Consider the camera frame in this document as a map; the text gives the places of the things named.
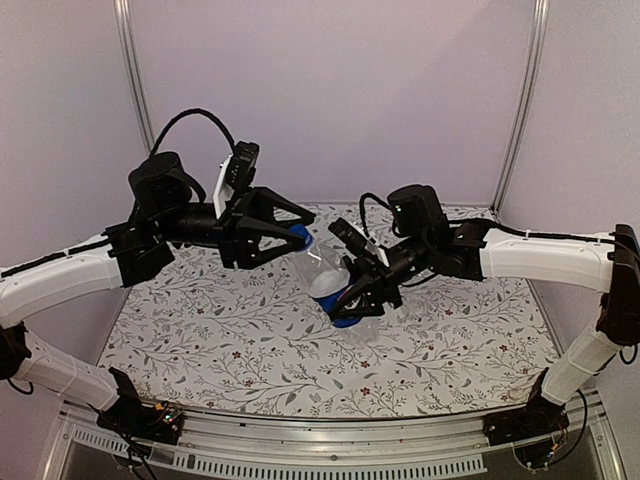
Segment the clear Pepsi plastic bottle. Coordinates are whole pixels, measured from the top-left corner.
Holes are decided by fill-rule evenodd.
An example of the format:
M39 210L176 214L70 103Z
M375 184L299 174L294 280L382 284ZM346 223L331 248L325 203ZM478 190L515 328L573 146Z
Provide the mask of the clear Pepsi plastic bottle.
M294 256L294 268L307 295L328 314L351 285L349 271L340 255L311 235L305 247ZM347 317L330 321L339 336L351 346L364 349L380 339L376 320Z

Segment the blue bottle cap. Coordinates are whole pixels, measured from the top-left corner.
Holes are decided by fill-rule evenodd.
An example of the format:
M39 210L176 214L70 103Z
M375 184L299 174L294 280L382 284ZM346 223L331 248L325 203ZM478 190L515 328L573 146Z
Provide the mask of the blue bottle cap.
M312 234L309 232L307 227L303 224L295 224L289 228L289 232L295 235L298 235L303 238L304 244L299 248L299 251L307 250L314 242L314 238Z

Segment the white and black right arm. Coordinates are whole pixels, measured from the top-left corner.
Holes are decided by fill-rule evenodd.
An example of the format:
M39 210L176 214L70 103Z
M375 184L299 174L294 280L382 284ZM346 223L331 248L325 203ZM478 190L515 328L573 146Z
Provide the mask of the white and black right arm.
M399 288L424 270L481 281L521 278L583 287L601 294L600 314L567 352L542 373L517 415L517 427L537 436L555 406L597 374L625 346L639 342L639 243L632 227L611 233L516 230L488 219L451 222L433 187L409 185L388 195L399 243L384 249L343 219L329 229L353 255L355 282L330 308L333 320L375 317L402 304Z

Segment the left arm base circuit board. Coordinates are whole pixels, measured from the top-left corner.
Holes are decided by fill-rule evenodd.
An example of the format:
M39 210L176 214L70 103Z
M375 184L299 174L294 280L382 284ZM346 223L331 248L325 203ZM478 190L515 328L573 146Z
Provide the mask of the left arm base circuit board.
M177 445L185 420L183 410L168 401L143 403L127 374L113 367L108 372L115 379L118 397L98 414L97 425L126 438Z

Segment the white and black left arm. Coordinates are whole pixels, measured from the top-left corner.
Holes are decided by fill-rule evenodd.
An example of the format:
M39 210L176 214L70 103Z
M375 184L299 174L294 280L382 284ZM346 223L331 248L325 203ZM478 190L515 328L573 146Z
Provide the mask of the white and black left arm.
M241 142L223 162L208 196L175 152L150 156L128 177L134 212L124 223L70 247L1 272L1 377L38 384L104 412L128 434L148 426L124 373L109 373L47 344L25 322L35 314L100 291L156 277L181 246L213 248L228 269L252 270L304 245L292 232L315 216L252 184L258 156Z

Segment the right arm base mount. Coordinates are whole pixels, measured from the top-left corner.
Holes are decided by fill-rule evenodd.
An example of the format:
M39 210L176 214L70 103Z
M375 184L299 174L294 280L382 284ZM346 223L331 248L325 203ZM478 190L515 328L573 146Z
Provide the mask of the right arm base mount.
M482 432L491 446L505 445L546 436L540 442L528 443L514 451L518 463L528 469L549 467L560 448L560 440L549 435L569 426L565 405L557 405L542 396L546 368L536 379L522 407L494 412L483 417Z

